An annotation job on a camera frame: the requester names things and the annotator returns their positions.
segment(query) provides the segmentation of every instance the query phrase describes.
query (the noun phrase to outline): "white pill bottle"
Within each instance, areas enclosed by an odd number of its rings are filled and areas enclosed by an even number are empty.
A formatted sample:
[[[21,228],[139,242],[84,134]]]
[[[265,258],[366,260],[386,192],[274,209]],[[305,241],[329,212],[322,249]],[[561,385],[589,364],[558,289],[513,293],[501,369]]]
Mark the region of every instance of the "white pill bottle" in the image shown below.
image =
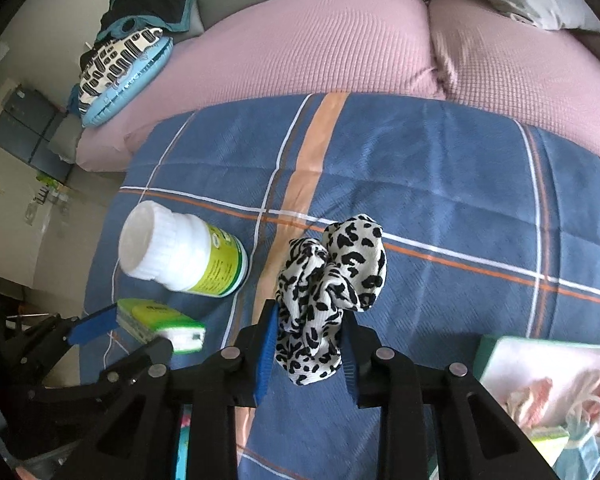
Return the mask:
[[[224,298],[247,274],[240,240],[195,215],[174,213],[151,200],[139,203],[122,227],[123,272],[169,290]]]

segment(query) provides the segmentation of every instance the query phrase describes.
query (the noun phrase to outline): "blue inflatable pillow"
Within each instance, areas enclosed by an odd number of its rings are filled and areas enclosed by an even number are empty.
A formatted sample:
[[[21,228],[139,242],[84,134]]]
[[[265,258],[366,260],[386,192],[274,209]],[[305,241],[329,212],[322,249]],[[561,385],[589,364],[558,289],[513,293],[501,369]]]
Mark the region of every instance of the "blue inflatable pillow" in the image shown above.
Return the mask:
[[[163,36],[136,59],[125,75],[107,88],[82,117],[82,126],[100,126],[131,102],[160,73],[173,50],[173,40]]]

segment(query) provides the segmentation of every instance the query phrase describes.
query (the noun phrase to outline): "blue cabinet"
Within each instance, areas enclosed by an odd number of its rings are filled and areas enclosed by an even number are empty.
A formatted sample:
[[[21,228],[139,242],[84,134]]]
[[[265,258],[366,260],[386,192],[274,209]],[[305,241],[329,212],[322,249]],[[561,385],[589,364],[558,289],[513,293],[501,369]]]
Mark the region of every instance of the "blue cabinet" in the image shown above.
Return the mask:
[[[49,150],[49,140],[64,119],[40,92],[16,88],[0,114],[0,147],[33,168],[65,182],[73,167]]]

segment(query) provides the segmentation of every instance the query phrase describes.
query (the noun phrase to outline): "patterned pillow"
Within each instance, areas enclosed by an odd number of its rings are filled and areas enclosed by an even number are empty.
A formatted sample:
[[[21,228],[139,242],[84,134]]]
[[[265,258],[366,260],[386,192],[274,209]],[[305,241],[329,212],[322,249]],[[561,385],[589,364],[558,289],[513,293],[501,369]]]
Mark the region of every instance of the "patterned pillow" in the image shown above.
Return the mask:
[[[124,76],[133,62],[161,37],[161,28],[147,27],[122,40],[104,43],[82,72],[78,90],[80,113],[84,115],[91,103]]]

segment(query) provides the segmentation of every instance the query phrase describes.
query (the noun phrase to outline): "blue gripper pad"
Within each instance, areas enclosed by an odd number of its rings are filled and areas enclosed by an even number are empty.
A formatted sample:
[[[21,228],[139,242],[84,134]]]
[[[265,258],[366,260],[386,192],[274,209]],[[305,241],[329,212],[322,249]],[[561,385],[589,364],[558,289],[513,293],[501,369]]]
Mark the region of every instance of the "blue gripper pad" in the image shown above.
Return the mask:
[[[81,319],[69,332],[67,342],[70,345],[84,345],[98,336],[118,328],[117,304],[108,306]]]
[[[343,322],[340,329],[340,356],[342,358],[342,371],[347,385],[347,391],[353,399],[353,402],[358,403],[358,365],[356,364],[353,348],[351,347],[350,333],[347,323]]]
[[[269,386],[271,367],[273,366],[273,354],[276,351],[276,340],[278,338],[278,309],[279,306],[277,303],[271,309],[271,317],[269,318],[269,324],[265,332],[262,351],[256,365],[256,388],[253,393],[256,404],[260,404],[260,401],[267,394],[267,387]]]

